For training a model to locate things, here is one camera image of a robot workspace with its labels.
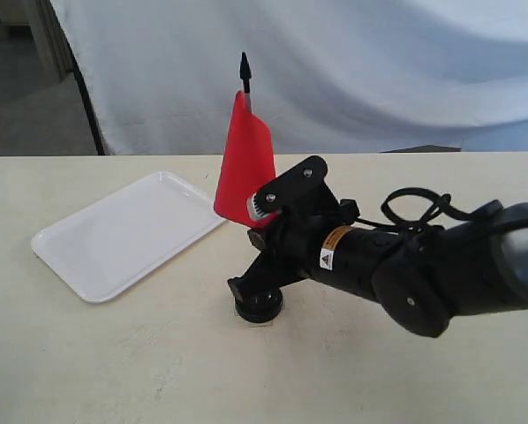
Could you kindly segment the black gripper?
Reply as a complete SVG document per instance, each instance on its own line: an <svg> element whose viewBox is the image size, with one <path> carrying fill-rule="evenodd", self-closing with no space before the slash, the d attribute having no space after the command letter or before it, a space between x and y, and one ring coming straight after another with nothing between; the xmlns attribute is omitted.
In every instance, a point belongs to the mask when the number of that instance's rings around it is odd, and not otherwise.
<svg viewBox="0 0 528 424"><path fill-rule="evenodd" d="M235 299L252 297L305 279L317 265L313 245L340 225L340 205L324 183L247 232L259 254L242 276L227 280Z"/></svg>

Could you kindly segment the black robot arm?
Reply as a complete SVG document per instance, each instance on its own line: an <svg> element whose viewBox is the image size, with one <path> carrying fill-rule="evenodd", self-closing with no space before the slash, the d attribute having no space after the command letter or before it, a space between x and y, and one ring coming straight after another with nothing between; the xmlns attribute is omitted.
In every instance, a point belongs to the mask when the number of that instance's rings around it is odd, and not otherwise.
<svg viewBox="0 0 528 424"><path fill-rule="evenodd" d="M407 195L429 201L420 219L384 205L388 223L379 224L361 220L357 203L325 184L297 190L272 222L249 231L259 255L229 280L238 313L274 319L281 289L305 279L377 303L422 337L438 337L456 316L528 309L528 202L465 213L448 194L394 192Z"/></svg>

